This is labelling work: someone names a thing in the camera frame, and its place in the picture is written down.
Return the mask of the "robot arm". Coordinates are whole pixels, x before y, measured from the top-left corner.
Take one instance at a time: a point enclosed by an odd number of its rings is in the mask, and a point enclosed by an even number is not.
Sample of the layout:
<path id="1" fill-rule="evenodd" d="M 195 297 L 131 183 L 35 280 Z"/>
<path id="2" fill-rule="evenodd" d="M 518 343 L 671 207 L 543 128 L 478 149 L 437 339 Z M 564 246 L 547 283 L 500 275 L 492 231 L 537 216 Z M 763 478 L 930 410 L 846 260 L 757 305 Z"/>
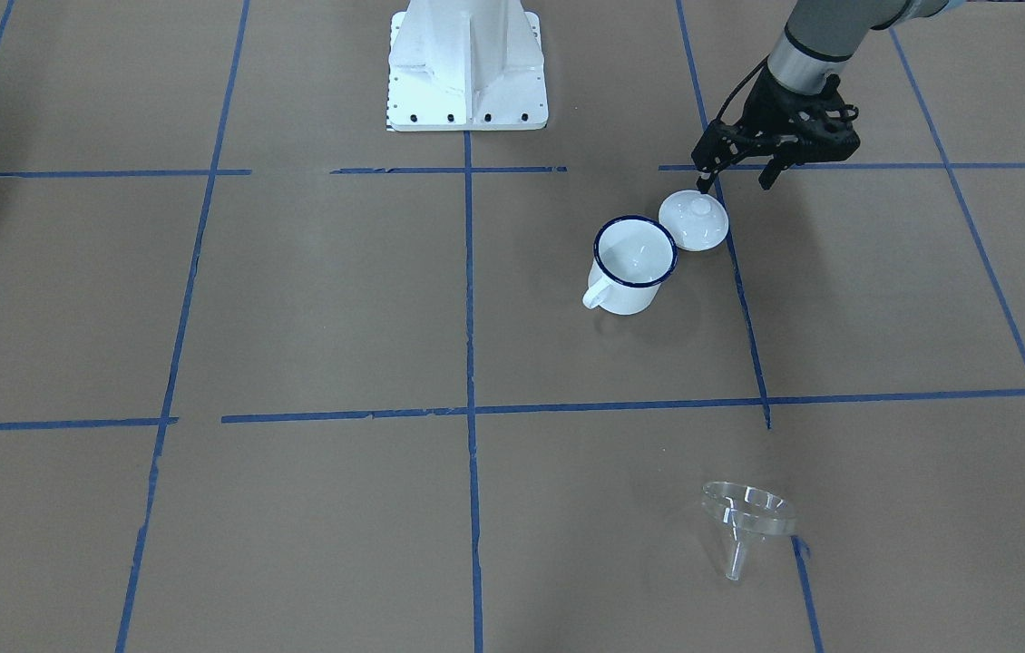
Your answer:
<path id="1" fill-rule="evenodd" d="M 769 190 L 790 167 L 848 161 L 861 145 L 858 108 L 843 99 L 840 72 L 871 32 L 930 18 L 960 1 L 797 1 L 770 53 L 733 88 L 691 160 L 708 194 L 721 172 L 765 157 Z"/>

